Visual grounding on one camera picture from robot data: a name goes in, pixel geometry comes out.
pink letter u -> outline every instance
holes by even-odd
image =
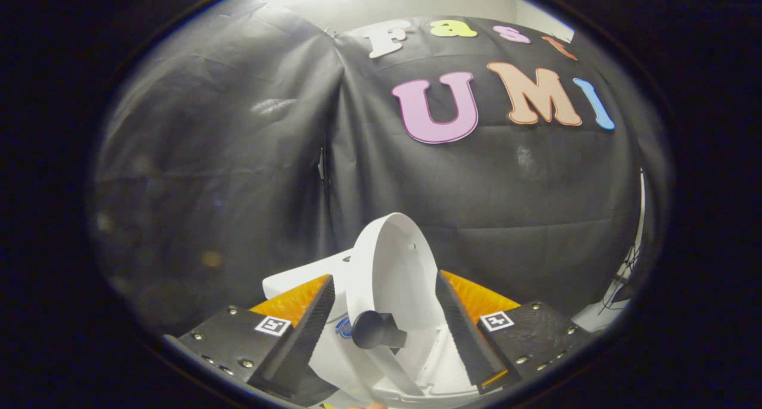
[[[447,123],[433,121],[431,118],[426,100],[426,89],[431,85],[427,80],[413,80],[392,89],[392,95],[399,99],[402,120],[408,134],[422,143],[430,144],[449,143],[470,134],[479,121],[476,102],[469,85],[471,80],[473,75],[465,71],[448,73],[439,78],[441,83],[452,90],[458,111],[455,119]]]

white plastic object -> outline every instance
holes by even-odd
[[[337,404],[343,396],[390,409],[447,409],[479,398],[436,299],[435,259],[410,217],[393,213],[370,222],[353,248],[264,279],[264,294],[274,298],[327,273],[336,299],[310,367],[340,389]],[[347,319],[369,310],[392,314],[407,333],[396,354],[386,346],[360,349],[346,330],[340,333]]]

blue sticker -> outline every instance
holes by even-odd
[[[349,324],[349,317],[344,317],[336,324],[336,333],[345,339],[352,337],[352,325]]]

white wall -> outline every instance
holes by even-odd
[[[302,15],[321,29],[346,32],[389,19],[457,15],[522,24],[561,39],[574,31],[523,0],[268,0]]]

black fabric backdrop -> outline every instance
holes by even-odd
[[[479,34],[431,35],[443,18]],[[404,19],[402,49],[371,60],[363,29],[333,38],[283,8],[225,0],[134,70],[107,119],[92,220],[104,274],[151,330],[185,333],[223,304],[259,303],[261,279],[350,248],[393,211],[419,224],[440,268],[573,315],[632,246],[640,167],[655,208],[643,251],[658,246],[672,174],[661,122],[625,70],[579,32],[572,61],[526,27],[530,45],[501,39],[502,22]],[[554,70],[582,126],[509,122],[493,61]],[[479,124],[419,143],[391,90],[429,80],[432,117],[449,121],[438,78],[454,71],[474,75]],[[615,130],[594,123],[574,77],[595,86]],[[221,261],[205,263],[209,252]]]

